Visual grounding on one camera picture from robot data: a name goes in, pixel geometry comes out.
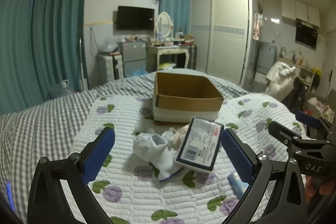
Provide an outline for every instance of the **human hand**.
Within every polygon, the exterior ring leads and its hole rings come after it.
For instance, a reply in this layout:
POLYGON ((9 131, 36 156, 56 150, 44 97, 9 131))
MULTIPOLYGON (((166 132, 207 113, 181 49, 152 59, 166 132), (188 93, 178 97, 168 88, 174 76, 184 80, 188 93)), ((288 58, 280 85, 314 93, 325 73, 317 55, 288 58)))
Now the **human hand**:
MULTIPOLYGON (((313 179, 312 177, 306 176, 307 182, 304 188, 306 192, 307 203, 309 203, 318 192, 318 189, 316 189, 312 184, 312 179, 313 179)), ((331 191, 334 189, 335 186, 336 186, 336 179, 330 180, 320 187, 319 192, 321 195, 329 195, 331 194, 331 191)))

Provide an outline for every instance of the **sliding wardrobe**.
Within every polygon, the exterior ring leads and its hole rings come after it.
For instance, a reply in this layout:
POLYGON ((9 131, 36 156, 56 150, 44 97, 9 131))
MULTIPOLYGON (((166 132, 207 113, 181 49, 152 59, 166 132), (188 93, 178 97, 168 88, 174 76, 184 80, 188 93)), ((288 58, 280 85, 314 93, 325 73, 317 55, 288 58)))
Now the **sliding wardrobe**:
POLYGON ((257 0, 191 0, 190 33, 197 45, 196 70, 241 86, 253 79, 257 9, 257 0))

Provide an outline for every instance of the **screw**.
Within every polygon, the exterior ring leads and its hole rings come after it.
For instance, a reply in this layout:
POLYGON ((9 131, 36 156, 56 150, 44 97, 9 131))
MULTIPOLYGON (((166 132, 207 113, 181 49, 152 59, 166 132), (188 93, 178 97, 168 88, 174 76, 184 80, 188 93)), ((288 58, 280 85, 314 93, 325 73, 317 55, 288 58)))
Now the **screw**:
POLYGON ((266 160, 267 157, 266 157, 266 155, 264 155, 264 154, 259 154, 259 155, 258 155, 258 159, 259 159, 259 160, 266 160))
POLYGON ((290 159, 289 159, 289 162, 290 162, 291 164, 296 164, 296 163, 297 163, 296 159, 294 159, 294 158, 290 158, 290 159))
POLYGON ((70 159, 72 159, 72 160, 76 160, 76 159, 78 159, 78 158, 79 158, 79 153, 77 153, 77 152, 72 153, 72 154, 70 155, 70 159))
POLYGON ((41 163, 41 164, 45 163, 46 161, 47 161, 47 157, 42 157, 42 158, 40 159, 40 163, 41 163))

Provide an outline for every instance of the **barcode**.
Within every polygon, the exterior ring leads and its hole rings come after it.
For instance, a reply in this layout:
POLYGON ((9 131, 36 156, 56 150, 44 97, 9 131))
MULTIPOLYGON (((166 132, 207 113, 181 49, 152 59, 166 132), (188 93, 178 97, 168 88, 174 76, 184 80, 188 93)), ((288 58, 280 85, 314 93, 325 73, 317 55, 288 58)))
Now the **barcode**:
POLYGON ((187 151, 184 153, 184 157, 189 160, 195 160, 197 150, 198 150, 197 147, 189 145, 187 151))

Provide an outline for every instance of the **wall-mounted tv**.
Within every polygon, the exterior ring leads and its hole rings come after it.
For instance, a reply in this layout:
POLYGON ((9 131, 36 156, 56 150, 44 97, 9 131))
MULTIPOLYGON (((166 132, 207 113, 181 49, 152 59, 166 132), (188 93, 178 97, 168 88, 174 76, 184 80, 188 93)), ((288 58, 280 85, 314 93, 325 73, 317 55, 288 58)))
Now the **wall-mounted tv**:
POLYGON ((154 9, 118 7, 117 30, 153 30, 154 9))

